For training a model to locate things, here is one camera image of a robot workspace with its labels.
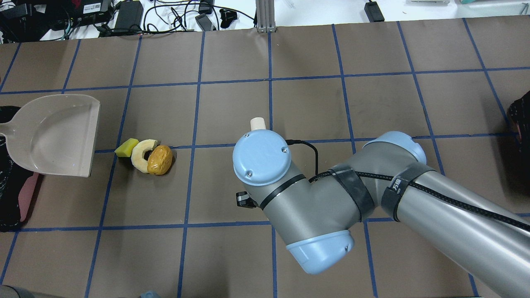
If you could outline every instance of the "dustpan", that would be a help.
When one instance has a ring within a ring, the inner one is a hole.
[[[19,166],[42,174],[88,177],[100,103],[80,94],[40,97],[0,124],[7,152]]]

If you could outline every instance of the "black object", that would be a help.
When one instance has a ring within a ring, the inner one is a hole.
[[[203,31],[215,31],[215,26],[211,23],[207,15],[201,13],[195,17],[197,24]]]
[[[235,194],[236,202],[238,207],[244,207],[244,208],[256,208],[256,202],[249,196],[249,194],[246,191],[240,191]]]
[[[9,122],[19,107],[0,107],[0,123]],[[0,232],[18,229],[20,222],[19,193],[32,171],[18,166],[7,153],[5,137],[0,137]]]
[[[110,0],[58,0],[46,5],[45,15],[52,30],[64,30],[68,26],[84,26],[108,22],[112,19],[114,8]]]
[[[381,208],[383,208],[383,210],[385,210],[385,212],[395,221],[399,222],[398,206],[405,190],[417,177],[429,171],[434,171],[434,169],[425,164],[416,162],[397,174],[394,179],[392,179],[390,186],[387,187],[383,193],[383,197],[381,198]]]
[[[119,3],[118,18],[114,25],[113,36],[136,34],[129,29],[140,29],[144,7],[140,1],[122,1]]]
[[[0,12],[0,30],[5,41],[39,41],[49,28],[45,15],[31,4],[21,4]]]
[[[237,20],[237,13],[235,11],[221,9],[221,28],[226,29],[230,27],[233,21]]]
[[[370,20],[370,23],[385,21],[385,17],[381,13],[379,5],[377,5],[377,2],[375,1],[370,1],[365,4],[365,12],[368,16],[368,19]]]
[[[199,13],[210,14],[214,9],[213,4],[214,0],[201,0],[199,4]]]
[[[375,208],[374,200],[368,192],[366,185],[357,176],[357,173],[347,164],[339,163],[329,169],[335,180],[349,194],[359,209],[359,222],[362,222]]]
[[[517,125],[523,169],[530,179],[530,91],[508,108],[510,118]]]
[[[276,198],[280,193],[282,193],[284,190],[289,188],[289,186],[297,183],[298,181],[305,179],[304,174],[298,174],[291,179],[285,181],[280,186],[278,186],[275,190],[273,190],[263,201],[261,201],[260,208],[261,210],[265,209],[265,207],[272,201],[272,199]]]
[[[289,146],[294,145],[294,144],[302,144],[302,145],[306,145],[307,147],[313,149],[313,151],[315,152],[315,175],[319,173],[319,151],[315,146],[313,146],[313,144],[303,141],[301,139],[287,139],[285,140],[285,142]]]

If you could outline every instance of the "electronic device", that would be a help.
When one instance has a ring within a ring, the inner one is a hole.
[[[0,30],[5,42],[39,41],[49,28],[45,15],[31,4],[20,4],[0,12]]]
[[[112,19],[114,8],[111,0],[59,0],[46,5],[45,15],[52,30],[64,30],[71,26],[84,26],[108,22]]]
[[[377,5],[377,2],[375,1],[370,1],[365,4],[365,12],[370,23],[385,21],[385,17],[383,16],[381,9],[379,9],[379,5]]]
[[[211,23],[207,15],[201,13],[195,17],[197,24],[203,31],[215,31],[217,30],[215,26]]]
[[[214,0],[202,0],[199,4],[199,13],[210,14],[212,12]]]
[[[118,17],[114,28],[113,36],[134,34],[129,29],[139,29],[144,7],[140,1],[122,1],[116,5]]]

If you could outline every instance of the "metal post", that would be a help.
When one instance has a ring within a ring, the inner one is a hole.
[[[276,32],[274,0],[256,0],[256,15],[258,32]]]

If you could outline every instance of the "black cable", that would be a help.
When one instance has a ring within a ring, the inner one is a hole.
[[[366,178],[373,178],[373,179],[380,179],[380,180],[385,180],[385,181],[392,181],[394,179],[394,177],[392,176],[388,176],[388,175],[381,175],[381,174],[374,174],[374,173],[366,173],[366,172],[357,172],[357,175],[359,177],[366,177]],[[309,182],[313,182],[319,178],[323,178],[323,177],[327,177],[327,176],[330,176],[331,173],[330,172],[323,172],[323,173],[320,173],[320,174],[317,174],[316,176],[312,177],[311,179],[309,179]],[[466,210],[468,212],[471,212],[471,213],[474,213],[474,214],[477,214],[477,215],[481,215],[481,216],[484,216],[484,217],[487,217],[487,218],[491,218],[493,220],[496,220],[496,221],[499,221],[499,222],[502,222],[502,223],[506,223],[506,224],[509,224],[511,226],[514,226],[514,227],[518,227],[519,229],[522,229],[522,230],[525,230],[527,232],[530,232],[530,225],[529,224],[526,224],[526,223],[523,223],[523,222],[520,222],[518,220],[515,220],[511,217],[508,217],[508,216],[504,216],[502,214],[499,214],[499,213],[495,213],[495,212],[492,212],[492,211],[489,211],[489,210],[486,210],[486,209],[483,209],[483,208],[480,208],[480,207],[477,207],[477,206],[473,206],[473,205],[470,205],[468,203],[464,203],[462,201],[459,201],[459,200],[456,200],[456,199],[453,199],[453,198],[450,198],[446,195],[443,195],[431,188],[428,188],[426,186],[423,186],[421,184],[418,184],[418,183],[415,183],[415,182],[410,182],[409,183],[410,186],[416,188],[416,189],[419,189],[423,192],[426,192],[427,194],[437,198],[437,199],[440,199],[441,201],[447,203],[447,204],[450,204],[452,206],[455,206],[455,207],[458,207],[460,209],[463,209],[463,210]]]
[[[322,173],[316,174],[315,176],[309,178],[309,183],[313,183],[314,181],[317,181],[320,178],[324,178],[324,177],[327,177],[327,176],[331,176],[331,173],[326,171],[326,172],[322,172]]]
[[[158,18],[161,19],[162,22],[166,23],[166,25],[169,25],[169,23],[166,22],[166,21],[165,21],[165,20],[164,20],[159,14],[158,14],[158,11],[156,11],[156,0],[154,0],[154,4],[155,4],[155,6],[154,6],[154,7],[155,7],[155,13],[156,13],[156,15],[158,16]]]
[[[313,146],[313,144],[303,141],[301,139],[287,139],[285,140],[285,142],[287,142],[287,145],[302,144],[313,149],[313,151],[315,152],[315,175],[319,174],[319,151],[315,146]]]
[[[517,221],[511,217],[508,217],[508,216],[504,216],[502,214],[498,214],[498,213],[495,213],[495,212],[492,212],[492,211],[489,211],[489,210],[486,210],[486,209],[482,209],[482,208],[479,208],[479,207],[476,207],[476,206],[473,206],[473,205],[470,205],[468,203],[464,203],[462,201],[459,201],[459,200],[455,200],[453,198],[450,198],[448,196],[445,196],[435,190],[432,190],[426,186],[423,186],[421,184],[417,184],[415,182],[410,182],[409,183],[410,186],[416,188],[416,189],[419,189],[421,191],[424,191],[428,194],[430,194],[431,196],[435,197],[435,198],[438,198],[450,205],[453,205],[455,207],[458,207],[460,209],[464,209],[468,212],[471,212],[471,213],[474,213],[474,214],[478,214],[478,215],[482,215],[484,217],[488,217],[488,218],[492,218],[496,221],[499,221],[499,222],[503,222],[503,223],[506,223],[506,224],[509,224],[509,225],[512,225],[514,227],[518,227],[519,229],[522,229],[522,230],[525,230],[527,232],[530,232],[530,225],[529,224],[525,224],[523,222],[520,222],[520,221]]]
[[[149,25],[153,26],[156,29],[157,32],[159,31],[158,28],[154,24],[151,24],[151,23],[147,24],[147,30],[148,31],[149,31]]]
[[[172,7],[170,7],[171,9],[171,12],[173,13],[173,15],[175,16],[175,19],[173,20],[173,23],[171,23],[173,25],[174,28],[178,28],[176,26],[176,22],[178,21],[180,23],[179,27],[182,26],[182,18],[179,16],[179,13]]]
[[[251,17],[251,16],[249,16],[248,14],[246,14],[246,13],[244,13],[244,12],[242,12],[242,11],[239,11],[239,10],[235,10],[235,9],[233,9],[233,8],[222,7],[222,6],[217,6],[217,5],[212,5],[212,7],[222,8],[222,9],[229,10],[229,11],[239,12],[239,13],[241,13],[242,15],[248,17],[249,19],[254,20],[254,18]]]
[[[249,16],[248,14],[246,14],[246,13],[244,13],[244,12],[242,12],[242,11],[239,11],[239,10],[236,10],[236,9],[233,9],[233,8],[229,8],[229,7],[223,7],[223,6],[217,6],[217,5],[210,5],[208,2],[205,2],[205,1],[202,1],[202,0],[183,0],[183,1],[164,1],[164,0],[156,0],[155,2],[167,3],[169,6],[184,6],[184,14],[187,13],[187,11],[188,11],[188,6],[189,6],[190,4],[192,4],[192,2],[195,2],[195,3],[193,3],[193,5],[196,5],[196,4],[207,4],[207,5],[210,6],[210,7],[222,8],[222,9],[226,9],[226,10],[229,10],[229,11],[234,11],[234,12],[241,13],[242,15],[248,17],[249,19],[254,20],[253,17]],[[219,28],[220,28],[220,27],[219,27],[219,18],[218,18],[218,16],[217,16],[217,12],[215,12],[215,9],[214,9],[214,13],[215,13],[215,18],[217,19],[217,29],[220,30],[220,29],[219,29]],[[186,19],[185,19],[185,18],[183,18],[183,23],[184,23],[183,27],[187,29],[187,28],[188,28],[188,25],[187,25],[187,23],[186,23]]]

